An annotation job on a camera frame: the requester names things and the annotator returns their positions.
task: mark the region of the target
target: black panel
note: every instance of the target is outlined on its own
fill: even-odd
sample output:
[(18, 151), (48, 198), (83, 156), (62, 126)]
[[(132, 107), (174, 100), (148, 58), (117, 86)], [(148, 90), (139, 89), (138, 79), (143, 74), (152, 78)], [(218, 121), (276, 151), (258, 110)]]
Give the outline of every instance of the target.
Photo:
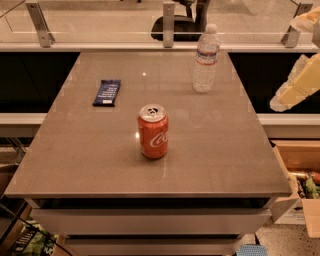
[(46, 113), (79, 53), (0, 53), (0, 112)]
[[(278, 88), (288, 80), (288, 75), (301, 54), (229, 53), (257, 113), (278, 113), (270, 109), (270, 100)], [(320, 91), (283, 113), (320, 113)]]
[(48, 209), (218, 209), (262, 208), (269, 198), (70, 198), (49, 199)]

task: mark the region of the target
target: candy bar wrapper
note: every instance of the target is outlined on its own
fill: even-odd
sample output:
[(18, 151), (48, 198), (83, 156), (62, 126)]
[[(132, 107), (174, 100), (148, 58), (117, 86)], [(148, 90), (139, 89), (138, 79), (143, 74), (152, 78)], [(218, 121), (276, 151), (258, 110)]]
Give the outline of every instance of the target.
[(93, 106), (114, 107), (121, 80), (101, 80)]

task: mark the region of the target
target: bottle label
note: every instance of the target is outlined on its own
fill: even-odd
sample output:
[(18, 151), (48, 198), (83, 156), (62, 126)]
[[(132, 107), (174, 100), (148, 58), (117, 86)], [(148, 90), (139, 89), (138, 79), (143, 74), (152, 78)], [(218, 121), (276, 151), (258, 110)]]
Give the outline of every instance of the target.
[(214, 65), (217, 63), (217, 53), (197, 50), (196, 60), (201, 65)]

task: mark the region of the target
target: glass panel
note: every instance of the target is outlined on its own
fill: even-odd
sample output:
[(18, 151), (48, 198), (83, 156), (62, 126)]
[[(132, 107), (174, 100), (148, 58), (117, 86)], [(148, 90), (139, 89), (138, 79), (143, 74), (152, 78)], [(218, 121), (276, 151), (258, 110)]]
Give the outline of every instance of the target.
[(38, 42), (24, 2), (0, 0), (0, 42)]
[[(38, 41), (24, 3), (7, 13), (21, 2), (0, 0), (3, 42)], [(180, 22), (175, 38), (195, 34), (191, 41), (196, 41), (205, 26), (198, 21), (206, 18), (217, 24), (222, 43), (244, 44), (280, 43), (298, 7), (298, 0), (174, 2), (176, 25)], [(157, 35), (162, 37), (161, 24), (160, 31), (152, 33), (163, 16), (162, 0), (39, 0), (39, 4), (56, 43), (159, 43)], [(311, 34), (302, 34), (300, 42), (311, 43)]]

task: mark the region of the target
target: cardboard box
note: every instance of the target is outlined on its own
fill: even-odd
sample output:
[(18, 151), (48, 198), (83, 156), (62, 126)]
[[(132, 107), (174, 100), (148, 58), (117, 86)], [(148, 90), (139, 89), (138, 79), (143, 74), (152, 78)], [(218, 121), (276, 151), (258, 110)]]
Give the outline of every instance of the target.
[(319, 238), (320, 199), (301, 199), (297, 193), (296, 178), (287, 169), (320, 170), (320, 141), (272, 142), (276, 145), (275, 155), (293, 190), (289, 198), (278, 198), (275, 202), (271, 209), (273, 220), (278, 224), (305, 224), (309, 237)]

